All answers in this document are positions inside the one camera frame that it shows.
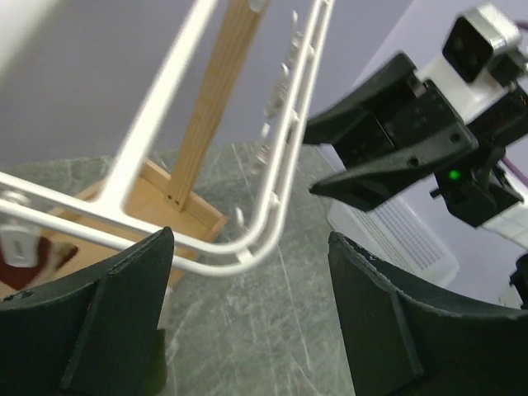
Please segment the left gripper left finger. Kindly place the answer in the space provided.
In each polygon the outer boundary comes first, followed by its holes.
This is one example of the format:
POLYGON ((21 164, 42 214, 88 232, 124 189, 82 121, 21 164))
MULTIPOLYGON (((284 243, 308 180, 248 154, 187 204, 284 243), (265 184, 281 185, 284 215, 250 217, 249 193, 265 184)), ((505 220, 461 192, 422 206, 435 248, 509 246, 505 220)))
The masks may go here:
POLYGON ((152 395, 172 266, 165 227, 115 256, 1 302, 3 395, 152 395))

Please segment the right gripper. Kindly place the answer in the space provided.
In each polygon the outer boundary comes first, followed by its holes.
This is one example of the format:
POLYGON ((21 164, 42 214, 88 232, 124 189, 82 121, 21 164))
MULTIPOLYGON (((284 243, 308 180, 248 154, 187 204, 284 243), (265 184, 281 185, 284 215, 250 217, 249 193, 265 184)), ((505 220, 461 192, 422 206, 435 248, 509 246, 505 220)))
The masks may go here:
POLYGON ((438 86, 430 79, 419 82, 415 70, 411 59, 398 52, 309 119, 304 143, 320 145, 337 142, 363 116, 375 118, 373 158, 315 182, 311 194, 369 212, 478 147, 438 86))

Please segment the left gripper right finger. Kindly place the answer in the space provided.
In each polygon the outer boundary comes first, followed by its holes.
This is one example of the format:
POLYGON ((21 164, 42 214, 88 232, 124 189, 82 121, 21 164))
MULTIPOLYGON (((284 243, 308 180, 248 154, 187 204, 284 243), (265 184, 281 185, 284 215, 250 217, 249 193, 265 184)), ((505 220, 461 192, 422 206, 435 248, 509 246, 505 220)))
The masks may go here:
POLYGON ((525 310, 433 285, 338 232, 328 245, 357 394, 526 394, 525 310))

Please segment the patterned striped underwear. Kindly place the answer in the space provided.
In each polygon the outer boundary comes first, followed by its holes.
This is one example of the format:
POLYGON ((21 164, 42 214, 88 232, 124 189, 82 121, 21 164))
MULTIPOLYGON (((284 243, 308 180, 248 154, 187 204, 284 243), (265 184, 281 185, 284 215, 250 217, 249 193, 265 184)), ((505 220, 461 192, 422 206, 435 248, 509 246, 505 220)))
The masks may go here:
POLYGON ((37 265, 30 268, 9 266, 1 251, 1 298, 4 299, 17 291, 29 289, 52 281, 66 263, 78 253, 78 247, 69 242, 55 242, 40 237, 35 250, 37 265))

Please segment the white plastic clip hanger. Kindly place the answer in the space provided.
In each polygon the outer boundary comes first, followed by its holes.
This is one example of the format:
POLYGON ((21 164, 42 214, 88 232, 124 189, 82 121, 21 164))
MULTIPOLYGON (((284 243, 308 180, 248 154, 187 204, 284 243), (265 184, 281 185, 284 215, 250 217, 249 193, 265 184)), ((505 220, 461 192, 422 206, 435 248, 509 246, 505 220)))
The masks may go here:
MULTIPOLYGON (((225 13, 224 26, 210 57, 174 170, 174 179, 169 185, 169 196, 176 205, 181 206, 186 202, 188 188, 195 180, 198 163, 205 152, 205 141, 215 132, 222 117, 234 81, 267 6, 265 1, 233 1, 225 13)), ((115 250, 122 250, 130 244, 127 239, 113 234, 33 210, 27 202, 27 196, 35 196, 61 209, 136 233, 157 231, 156 225, 127 215, 125 203, 215 7, 213 1, 197 1, 188 12, 95 200, 80 200, 2 174, 1 183, 7 192, 1 198, 1 211, 9 221, 1 228, 1 247, 9 265, 29 267, 36 264, 36 247, 41 229, 51 229, 115 250)), ((331 1, 313 2, 304 31, 293 34, 291 38, 295 56, 291 65, 283 70, 274 91, 274 100, 280 106, 276 114, 277 123, 275 126, 262 127, 263 143, 255 161, 255 168, 261 172, 262 178, 252 219, 246 222, 242 215, 237 217, 242 235, 225 245, 201 242, 182 233, 173 236, 175 247, 190 248, 210 256, 232 255, 236 259, 235 263, 208 266, 174 257, 174 267, 203 276, 234 276, 257 266, 275 249, 284 228, 290 190, 333 7, 331 1)))

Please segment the olive green underwear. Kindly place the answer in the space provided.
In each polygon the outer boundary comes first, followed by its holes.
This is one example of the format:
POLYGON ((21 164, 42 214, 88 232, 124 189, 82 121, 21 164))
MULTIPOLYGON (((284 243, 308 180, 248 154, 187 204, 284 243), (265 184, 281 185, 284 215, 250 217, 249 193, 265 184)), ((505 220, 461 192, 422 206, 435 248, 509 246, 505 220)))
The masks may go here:
POLYGON ((158 329, 152 354, 152 395, 160 394, 167 383, 166 330, 158 329))

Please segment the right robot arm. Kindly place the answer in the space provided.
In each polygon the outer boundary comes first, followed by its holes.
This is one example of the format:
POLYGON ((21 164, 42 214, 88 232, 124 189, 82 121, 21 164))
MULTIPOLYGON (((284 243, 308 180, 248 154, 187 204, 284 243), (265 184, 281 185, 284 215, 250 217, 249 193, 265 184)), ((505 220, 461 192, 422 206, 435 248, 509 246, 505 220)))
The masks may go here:
POLYGON ((505 157, 527 133, 526 56, 514 49, 479 67, 441 56, 417 69, 397 53, 311 118, 304 142, 331 146, 343 168, 311 186, 332 199, 330 223, 396 266, 441 286, 466 265, 403 198, 424 180, 429 209, 527 244, 527 180, 505 157))

